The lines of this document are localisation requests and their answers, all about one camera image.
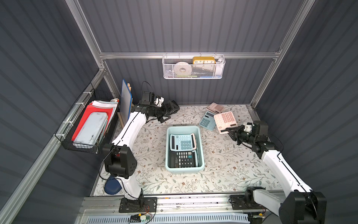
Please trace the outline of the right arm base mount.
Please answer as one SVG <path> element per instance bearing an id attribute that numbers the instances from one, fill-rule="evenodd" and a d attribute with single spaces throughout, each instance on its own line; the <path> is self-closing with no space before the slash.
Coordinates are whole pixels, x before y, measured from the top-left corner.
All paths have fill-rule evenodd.
<path id="1" fill-rule="evenodd" d="M 261 210 L 266 211 L 266 208 L 257 204 L 254 201 L 246 199 L 245 195 L 230 195 L 228 202 L 231 204 L 233 210 Z"/>

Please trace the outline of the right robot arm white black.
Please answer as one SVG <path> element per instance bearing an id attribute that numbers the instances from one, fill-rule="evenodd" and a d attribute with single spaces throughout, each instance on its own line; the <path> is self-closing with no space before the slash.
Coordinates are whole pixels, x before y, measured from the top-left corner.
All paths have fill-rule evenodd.
<path id="1" fill-rule="evenodd" d="M 285 198 L 280 198 L 263 187 L 247 187 L 243 198 L 246 205 L 262 206 L 277 215 L 283 224 L 323 224 L 327 200 L 315 192 L 290 167 L 275 143 L 269 140 L 268 125 L 254 121 L 250 132 L 245 125 L 224 130 L 237 145 L 250 148 L 273 172 Z"/>

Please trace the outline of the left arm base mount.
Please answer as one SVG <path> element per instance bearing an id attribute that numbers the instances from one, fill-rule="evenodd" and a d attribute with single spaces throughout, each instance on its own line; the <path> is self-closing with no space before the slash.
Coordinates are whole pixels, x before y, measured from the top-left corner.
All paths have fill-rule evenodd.
<path id="1" fill-rule="evenodd" d="M 119 213 L 153 213 L 157 209 L 157 197 L 143 197 L 137 200 L 122 198 Z"/>

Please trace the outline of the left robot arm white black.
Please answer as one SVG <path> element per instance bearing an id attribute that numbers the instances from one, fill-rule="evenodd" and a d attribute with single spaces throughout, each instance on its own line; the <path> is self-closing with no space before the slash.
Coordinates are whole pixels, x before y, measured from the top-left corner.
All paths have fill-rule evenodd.
<path id="1" fill-rule="evenodd" d="M 151 121 L 151 117 L 164 123 L 179 109 L 180 106 L 174 100 L 167 100 L 161 106 L 138 104 L 131 109 L 129 119 L 119 136 L 111 144 L 103 146 L 103 150 L 107 150 L 102 162 L 103 167 L 120 184 L 127 200 L 139 200 L 143 195 L 133 177 L 137 160 L 131 150 L 139 131 L 144 124 Z"/>

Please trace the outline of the mint green storage box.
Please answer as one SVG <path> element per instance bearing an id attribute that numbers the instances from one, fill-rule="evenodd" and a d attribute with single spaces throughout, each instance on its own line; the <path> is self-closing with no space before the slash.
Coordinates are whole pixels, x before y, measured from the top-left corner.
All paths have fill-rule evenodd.
<path id="1" fill-rule="evenodd" d="M 205 168 L 198 126 L 171 126 L 167 129 L 165 166 L 173 174 L 198 173 Z"/>

